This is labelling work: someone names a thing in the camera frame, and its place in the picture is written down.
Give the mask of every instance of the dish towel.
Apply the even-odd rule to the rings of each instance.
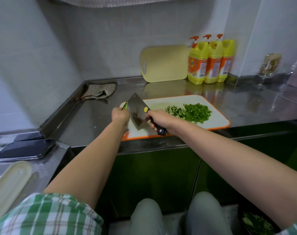
[[[79,7],[122,7],[169,0],[60,0]]]
[[[103,99],[109,97],[116,89],[116,84],[89,85],[88,90],[80,97],[80,100]]]

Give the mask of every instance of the cleaver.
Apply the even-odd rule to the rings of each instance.
[[[146,119],[145,115],[150,110],[150,108],[144,103],[144,101],[139,97],[137,93],[134,93],[130,97],[130,99],[128,100],[128,106],[130,108],[130,115],[133,118],[135,124],[137,126],[140,126]],[[151,123],[154,124],[157,128],[157,134],[165,136],[166,129],[155,123],[152,117],[150,117],[150,120]]]

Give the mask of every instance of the plaid shirt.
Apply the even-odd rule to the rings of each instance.
[[[0,219],[0,235],[100,234],[103,219],[67,194],[32,194]]]

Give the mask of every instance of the bottle label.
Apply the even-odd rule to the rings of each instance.
[[[188,75],[195,78],[204,78],[206,72],[207,59],[195,59],[189,57]]]
[[[220,61],[221,61],[221,58],[219,58],[219,59],[208,58],[207,67],[206,67],[206,77],[207,78],[218,77]]]
[[[223,57],[219,67],[219,76],[225,77],[228,75],[228,71],[231,65],[232,57]]]

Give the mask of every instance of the hand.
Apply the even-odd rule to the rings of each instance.
[[[179,123],[180,119],[167,113],[164,110],[158,109],[158,110],[149,110],[146,113],[146,121],[149,121],[150,116],[154,119],[155,123],[157,123],[159,126],[162,126],[166,128],[167,132],[169,134],[175,135],[173,127]],[[152,129],[157,132],[157,128],[154,126],[154,124],[150,123],[150,126]]]
[[[123,110],[122,108],[114,108],[111,112],[111,121],[122,122],[125,132],[127,132],[128,130],[129,119],[130,119],[130,113],[126,109]]]

